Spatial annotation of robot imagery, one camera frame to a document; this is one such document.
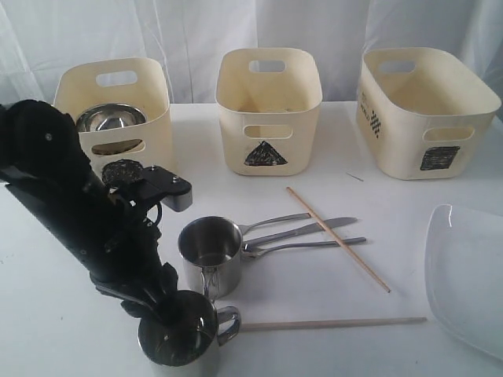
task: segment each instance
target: white curtain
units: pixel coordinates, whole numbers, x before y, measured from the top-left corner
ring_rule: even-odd
[[[354,100],[362,53],[428,46],[503,97],[502,0],[0,0],[0,103],[52,101],[90,61],[151,57],[174,102],[212,102],[222,56],[257,46],[313,54],[326,101]]]

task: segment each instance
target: white table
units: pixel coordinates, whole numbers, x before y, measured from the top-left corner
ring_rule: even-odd
[[[369,239],[354,249],[392,292],[386,294],[340,249],[279,251],[249,262],[238,289],[218,306],[239,307],[245,322],[424,315],[431,320],[241,334],[222,348],[220,375],[503,375],[503,364],[439,328],[424,290],[424,238],[435,206],[453,203],[503,214],[503,133],[492,127],[458,178],[399,181],[375,166],[355,125],[355,106],[323,104],[306,171],[257,178],[227,169],[216,105],[173,105],[178,167],[193,184],[194,204],[180,214],[164,211],[159,253],[186,287],[176,247],[185,224],[209,214],[247,224],[300,212],[285,191],[291,185],[325,218],[360,219],[339,233]],[[4,188],[0,208],[0,375],[150,375],[136,342],[138,320],[119,301],[99,295],[87,271]],[[328,238],[317,233],[306,240]]]

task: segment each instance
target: metal bowl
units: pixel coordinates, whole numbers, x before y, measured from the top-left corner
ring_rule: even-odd
[[[79,132],[94,132],[135,126],[145,122],[145,115],[128,104],[99,104],[88,108],[79,115],[76,126]],[[140,143],[141,140],[134,139],[95,145],[93,153],[97,155],[115,155],[129,151],[140,145]]]

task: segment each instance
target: knife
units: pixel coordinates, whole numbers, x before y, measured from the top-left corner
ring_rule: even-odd
[[[353,224],[357,221],[357,218],[331,218],[329,220],[325,220],[325,224],[329,226],[331,229],[337,228],[339,226]],[[309,224],[305,226],[301,226],[297,229],[287,230],[286,232],[271,234],[270,236],[264,236],[259,238],[254,238],[253,240],[244,241],[245,250],[251,251],[253,247],[263,245],[265,243],[270,243],[274,241],[284,240],[286,238],[292,238],[297,236],[303,236],[305,234],[311,234],[316,232],[321,232],[323,228],[318,224]]]

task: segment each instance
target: mug handle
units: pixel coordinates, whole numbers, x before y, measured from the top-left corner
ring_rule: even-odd
[[[225,308],[217,310],[217,320],[219,326],[225,322],[234,321],[227,330],[217,334],[218,345],[223,346],[239,332],[241,327],[241,315],[236,307],[226,306]]]
[[[218,281],[218,274],[216,269],[201,269],[201,279],[203,281],[203,295],[211,303],[215,303],[216,298],[218,297],[218,293],[220,292],[220,283]],[[210,297],[210,287],[215,287],[216,293],[213,297]]]

